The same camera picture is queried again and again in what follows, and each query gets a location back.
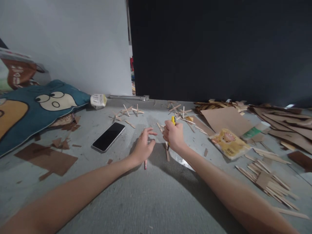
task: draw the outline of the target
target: pillow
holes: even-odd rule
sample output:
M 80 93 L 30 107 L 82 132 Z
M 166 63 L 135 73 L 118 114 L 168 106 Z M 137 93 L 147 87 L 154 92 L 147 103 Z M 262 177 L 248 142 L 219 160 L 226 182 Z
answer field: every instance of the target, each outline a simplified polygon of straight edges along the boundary
M 57 118 L 90 102 L 90 95 L 60 80 L 0 97 L 0 158 Z

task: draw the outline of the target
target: left hand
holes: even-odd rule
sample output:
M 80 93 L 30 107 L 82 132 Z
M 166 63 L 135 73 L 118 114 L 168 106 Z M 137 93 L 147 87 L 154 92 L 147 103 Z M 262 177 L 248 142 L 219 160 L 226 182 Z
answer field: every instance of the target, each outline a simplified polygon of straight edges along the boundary
M 144 128 L 143 132 L 137 140 L 136 147 L 131 154 L 131 157 L 136 160 L 138 165 L 140 165 L 149 158 L 156 144 L 156 141 L 154 139 L 152 139 L 149 144 L 147 143 L 149 135 L 157 136 L 157 133 L 153 132 L 152 130 L 152 127 Z

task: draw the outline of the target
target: smartphone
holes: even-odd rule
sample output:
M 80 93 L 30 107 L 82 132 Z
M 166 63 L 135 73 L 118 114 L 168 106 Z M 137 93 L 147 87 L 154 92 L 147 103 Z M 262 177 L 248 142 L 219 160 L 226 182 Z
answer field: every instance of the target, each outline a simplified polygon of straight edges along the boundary
M 114 143 L 117 137 L 122 133 L 125 126 L 119 123 L 113 123 L 93 144 L 92 147 L 105 153 Z

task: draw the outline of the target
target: hand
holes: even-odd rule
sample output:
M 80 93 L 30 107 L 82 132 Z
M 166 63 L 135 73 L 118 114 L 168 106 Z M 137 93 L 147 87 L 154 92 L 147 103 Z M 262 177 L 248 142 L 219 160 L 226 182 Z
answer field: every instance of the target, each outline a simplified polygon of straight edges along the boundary
M 165 124 L 162 137 L 165 141 L 170 142 L 170 148 L 177 152 L 186 145 L 183 139 L 183 125 L 181 123 L 174 125 L 170 120 L 166 120 Z
M 130 155 L 132 158 L 136 160 L 138 165 L 140 165 L 149 158 L 156 144 L 156 141 L 154 139 L 152 139 L 149 144 L 147 143 L 149 135 L 157 136 L 157 133 L 153 132 L 152 130 L 153 128 L 151 127 L 144 128 L 143 132 L 141 133 L 140 137 L 137 140 L 137 144 L 134 151 Z

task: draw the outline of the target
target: yellow snack package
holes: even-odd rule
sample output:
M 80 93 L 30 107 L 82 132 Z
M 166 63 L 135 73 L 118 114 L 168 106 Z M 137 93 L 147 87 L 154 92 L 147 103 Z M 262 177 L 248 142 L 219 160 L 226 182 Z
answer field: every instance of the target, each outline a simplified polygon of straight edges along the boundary
M 250 150 L 250 146 L 230 130 L 223 128 L 209 139 L 230 160 L 239 158 Z

